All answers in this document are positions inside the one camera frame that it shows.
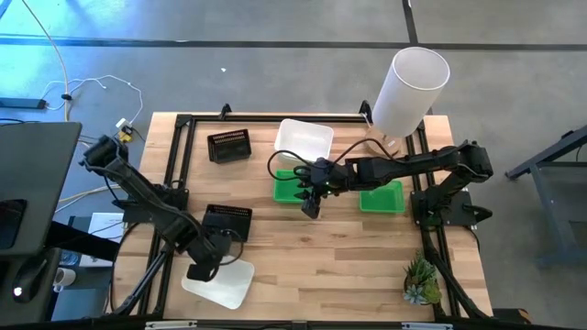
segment computer mouse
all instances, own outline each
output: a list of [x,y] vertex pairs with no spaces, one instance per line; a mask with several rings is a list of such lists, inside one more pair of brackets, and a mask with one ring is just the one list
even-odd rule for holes
[[28,258],[20,267],[12,282],[12,297],[17,303],[28,303],[39,292],[39,286],[45,268],[47,258],[43,254]]

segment succulent plant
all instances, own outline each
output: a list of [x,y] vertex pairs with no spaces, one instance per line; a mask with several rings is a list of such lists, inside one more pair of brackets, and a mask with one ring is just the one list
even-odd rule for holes
[[412,304],[440,302],[442,294],[437,283],[437,269],[424,258],[422,251],[416,252],[405,274],[404,299]]
[[407,287],[407,290],[404,293],[404,299],[409,301],[411,304],[423,304],[427,303],[427,300],[422,296],[422,291],[424,287],[418,286],[416,287],[414,284]]

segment white cable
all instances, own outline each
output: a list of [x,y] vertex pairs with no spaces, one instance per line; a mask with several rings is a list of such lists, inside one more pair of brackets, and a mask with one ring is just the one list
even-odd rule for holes
[[[130,119],[129,123],[132,124],[138,117],[138,115],[140,114],[140,112],[143,110],[143,92],[135,87],[132,83],[127,82],[124,79],[120,79],[116,76],[113,76],[112,74],[107,74],[105,76],[99,77],[99,78],[87,78],[87,79],[73,79],[71,81],[69,81],[69,83],[74,83],[74,82],[80,82],[80,84],[78,84],[77,86],[73,87],[71,93],[73,93],[75,90],[77,90],[78,88],[80,88],[85,82],[97,82],[98,84],[100,84],[100,87],[102,87],[103,89],[106,89],[106,86],[104,86],[100,81],[105,79],[105,78],[112,78],[114,80],[117,80],[121,83],[125,83],[128,87],[132,88],[133,90],[138,92],[138,100],[140,101],[140,108],[138,109],[138,111],[135,113],[135,115],[132,117],[132,119]],[[54,83],[64,83],[64,82],[59,82],[59,81],[52,81],[49,82],[46,86],[45,89],[43,90],[43,95],[40,98],[45,97],[45,95],[47,95],[47,93],[50,91],[49,86],[51,86]],[[63,107],[63,105],[65,105],[65,102],[63,102],[61,105],[57,106],[57,107],[48,107],[47,109],[49,110],[59,110]]]
[[[37,23],[39,23],[40,28],[45,33],[45,36],[47,36],[47,39],[51,43],[51,46],[53,46],[53,48],[55,49],[55,52],[57,53],[57,57],[59,57],[59,62],[61,63],[61,69],[63,70],[63,80],[65,81],[65,93],[69,95],[70,94],[70,86],[69,86],[69,81],[67,80],[67,70],[65,69],[65,63],[63,62],[63,58],[61,57],[61,53],[59,53],[59,50],[57,49],[57,45],[55,45],[55,42],[53,41],[53,39],[49,35],[49,32],[47,32],[45,27],[43,27],[43,25],[40,23],[40,20],[37,17],[37,15],[35,15],[35,13],[33,12],[32,9],[30,9],[30,7],[27,4],[27,1],[25,1],[25,0],[21,0],[21,1],[22,1],[23,5],[25,5],[25,7],[28,9],[28,12],[33,16],[33,18],[35,18]],[[64,100],[63,104],[65,105],[65,121],[69,121],[69,106],[68,106],[69,101]]]
[[[120,188],[120,186],[119,186],[119,185],[117,185],[117,184],[113,184],[113,185],[111,186],[111,188],[112,188],[112,189],[121,189],[121,188]],[[88,196],[88,195],[91,195],[91,194],[93,194],[93,193],[101,193],[101,192],[105,192],[105,191],[107,191],[107,190],[108,190],[108,187],[104,186],[104,187],[99,187],[99,188],[93,189],[93,190],[91,190],[91,191],[87,191],[87,192],[81,192],[81,194],[79,194],[79,196],[78,196],[77,198],[75,198],[73,201],[71,201],[71,202],[69,202],[69,203],[65,204],[64,206],[62,206],[62,207],[58,208],[57,210],[55,210],[55,214],[57,214],[59,211],[63,210],[64,208],[66,208],[66,207],[69,207],[69,206],[70,206],[70,205],[72,205],[72,204],[75,204],[77,201],[79,201],[79,200],[83,199],[84,197],[86,197],[86,196]],[[60,200],[60,202],[66,202],[66,201],[69,201],[69,200],[70,200],[72,197],[63,198],[63,199],[61,199],[61,200]]]
[[78,198],[74,199],[73,201],[71,201],[71,202],[69,202],[69,203],[65,204],[64,206],[62,206],[62,207],[58,208],[57,210],[55,210],[55,214],[57,214],[57,213],[58,213],[59,211],[61,211],[62,209],[64,209],[64,208],[66,208],[66,207],[68,207],[68,206],[70,206],[70,205],[74,204],[75,202],[77,202],[77,201],[81,200],[82,198],[84,198],[84,197],[85,197],[85,196],[87,196],[87,195],[89,195],[89,193],[87,193],[87,194],[83,194],[83,195],[81,195],[80,197],[78,197]]

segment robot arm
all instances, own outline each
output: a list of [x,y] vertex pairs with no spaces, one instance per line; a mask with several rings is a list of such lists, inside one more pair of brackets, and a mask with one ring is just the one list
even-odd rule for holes
[[297,194],[304,200],[302,211],[316,219],[321,199],[330,194],[369,191],[393,179],[442,170],[451,174],[439,186],[426,190],[426,209],[430,212],[447,206],[452,196],[470,182],[484,182],[493,175],[487,151],[474,141],[400,159],[362,157],[345,159],[344,165],[318,159],[311,166],[297,167],[294,173],[302,182],[300,186],[309,188]]
[[157,232],[169,247],[186,251],[195,261],[188,278],[210,281],[230,247],[230,236],[210,235],[189,213],[168,205],[155,186],[127,161],[127,147],[107,136],[84,152],[80,162],[87,170],[116,182],[150,217]]

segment white cup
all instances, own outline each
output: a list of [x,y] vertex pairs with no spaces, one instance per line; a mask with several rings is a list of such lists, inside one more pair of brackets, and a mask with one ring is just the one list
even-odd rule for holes
[[414,133],[450,77],[449,64],[421,47],[398,51],[373,108],[373,125],[389,137]]
[[75,281],[75,271],[72,269],[57,268],[55,279],[53,280],[53,290],[62,292],[63,288],[72,285]]

